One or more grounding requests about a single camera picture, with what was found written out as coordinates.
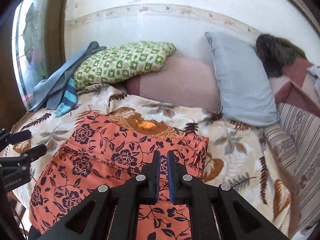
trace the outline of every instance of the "black cable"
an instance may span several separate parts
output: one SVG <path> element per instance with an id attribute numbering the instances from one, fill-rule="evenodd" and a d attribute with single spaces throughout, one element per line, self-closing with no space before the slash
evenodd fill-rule
<path id="1" fill-rule="evenodd" d="M 27 234 L 26 234 L 26 231 L 25 231 L 24 226 L 23 226 L 23 224 L 22 224 L 22 221 L 21 221 L 20 217 L 18 216 L 18 213 L 14 210 L 14 208 L 11 207 L 11 209 L 15 212 L 15 214 L 16 214 L 17 217 L 19 218 L 19 221 L 20 221 L 20 223 L 21 223 L 21 225 L 22 225 L 22 228 L 23 228 L 23 231 L 24 231 L 24 236 L 25 236 L 25 238 L 26 238 L 26 240 L 27 240 Z"/>

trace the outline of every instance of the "orange floral garment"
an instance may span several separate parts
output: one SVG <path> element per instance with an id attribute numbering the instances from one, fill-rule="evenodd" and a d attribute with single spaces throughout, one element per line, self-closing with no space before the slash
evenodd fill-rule
<path id="1" fill-rule="evenodd" d="M 164 123 L 152 122 L 155 129 Z M 136 132 L 119 126 L 114 116 L 89 112 L 46 166 L 30 200 L 30 221 L 43 234 L 99 185 L 115 187 L 140 173 L 161 154 L 159 201 L 141 205 L 137 239 L 190 240 L 189 211 L 169 199 L 167 152 L 184 163 L 189 174 L 202 178 L 209 139 L 165 125 L 163 137 L 152 136 L 150 125 Z"/>

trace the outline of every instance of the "green and white checkered fabric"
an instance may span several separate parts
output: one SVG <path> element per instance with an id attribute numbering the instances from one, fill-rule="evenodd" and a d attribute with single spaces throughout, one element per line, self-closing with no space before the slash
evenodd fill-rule
<path id="1" fill-rule="evenodd" d="M 172 43 L 139 41 L 99 51 L 77 68 L 74 75 L 76 89 L 93 84 L 113 84 L 159 71 L 175 50 Z"/>

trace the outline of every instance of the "gray pillow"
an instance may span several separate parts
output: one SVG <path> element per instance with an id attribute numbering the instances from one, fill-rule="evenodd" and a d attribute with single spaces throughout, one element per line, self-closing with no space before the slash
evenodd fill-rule
<path id="1" fill-rule="evenodd" d="M 223 116 L 258 127 L 276 123 L 275 98 L 254 48 L 221 32 L 204 36 L 212 50 Z"/>

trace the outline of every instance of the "silver screw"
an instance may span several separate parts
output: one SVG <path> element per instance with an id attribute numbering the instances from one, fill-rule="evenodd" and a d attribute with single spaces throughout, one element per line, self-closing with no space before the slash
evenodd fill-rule
<path id="1" fill-rule="evenodd" d="M 98 191 L 99 192 L 106 192 L 108 190 L 108 186 L 107 185 L 100 185 L 98 187 Z"/>
<path id="2" fill-rule="evenodd" d="M 143 174 L 136 176 L 137 181 L 144 181 L 145 179 L 146 179 L 146 176 L 144 176 Z"/>
<path id="3" fill-rule="evenodd" d="M 221 189 L 222 189 L 223 191 L 228 191 L 228 190 L 231 189 L 230 185 L 227 184 L 227 183 L 221 184 L 220 187 L 221 187 Z"/>
<path id="4" fill-rule="evenodd" d="M 185 181 L 190 181 L 190 180 L 192 180 L 192 176 L 190 175 L 190 174 L 186 174 L 186 175 L 183 175 L 183 180 L 185 180 Z"/>

